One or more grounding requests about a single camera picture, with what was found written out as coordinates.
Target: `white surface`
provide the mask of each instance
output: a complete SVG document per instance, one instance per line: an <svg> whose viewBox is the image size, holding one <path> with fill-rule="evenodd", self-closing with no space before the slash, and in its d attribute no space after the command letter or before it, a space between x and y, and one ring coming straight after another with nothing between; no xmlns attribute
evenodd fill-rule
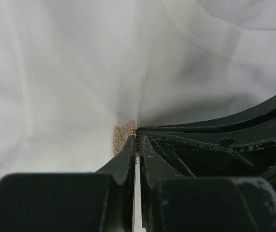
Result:
<svg viewBox="0 0 276 232"><path fill-rule="evenodd" d="M0 1L0 178L92 172L131 119L206 120L275 94L273 1Z"/></svg>

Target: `oval hole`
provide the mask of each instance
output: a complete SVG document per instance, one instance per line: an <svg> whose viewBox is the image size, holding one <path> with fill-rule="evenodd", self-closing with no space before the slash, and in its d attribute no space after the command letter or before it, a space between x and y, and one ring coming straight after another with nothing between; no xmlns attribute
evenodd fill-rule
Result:
<svg viewBox="0 0 276 232"><path fill-rule="evenodd" d="M219 142L219 145L222 147L228 147L229 145L232 145L234 142L235 142L234 139L226 138L226 139L222 139Z"/></svg>

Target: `white cloth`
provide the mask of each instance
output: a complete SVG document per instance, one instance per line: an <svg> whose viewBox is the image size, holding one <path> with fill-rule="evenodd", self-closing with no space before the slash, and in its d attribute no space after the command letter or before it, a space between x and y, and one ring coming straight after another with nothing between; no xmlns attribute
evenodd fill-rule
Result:
<svg viewBox="0 0 276 232"><path fill-rule="evenodd" d="M129 120L212 119L275 94L272 0L0 0L0 178L95 171Z"/></svg>

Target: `black plastic object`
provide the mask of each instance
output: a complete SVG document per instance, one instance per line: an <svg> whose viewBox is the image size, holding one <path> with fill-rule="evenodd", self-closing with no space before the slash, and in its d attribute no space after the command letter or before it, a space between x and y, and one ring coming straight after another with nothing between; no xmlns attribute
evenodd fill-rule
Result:
<svg viewBox="0 0 276 232"><path fill-rule="evenodd" d="M94 174L11 174L0 181L0 232L131 232L135 137Z"/></svg>
<svg viewBox="0 0 276 232"><path fill-rule="evenodd" d="M142 224L148 232L276 232L276 192L257 177L185 177L141 136Z"/></svg>
<svg viewBox="0 0 276 232"><path fill-rule="evenodd" d="M137 135L184 176L260 176L276 190L276 96L228 117L142 127Z"/></svg>

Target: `shirt neckline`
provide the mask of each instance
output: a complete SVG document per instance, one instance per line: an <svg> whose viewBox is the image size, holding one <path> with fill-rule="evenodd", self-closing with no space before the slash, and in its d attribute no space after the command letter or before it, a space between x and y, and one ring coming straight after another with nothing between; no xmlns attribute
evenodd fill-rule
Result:
<svg viewBox="0 0 276 232"><path fill-rule="evenodd" d="M245 29L208 14L197 0L163 0L170 18L190 40L223 57L276 63L276 29Z"/></svg>

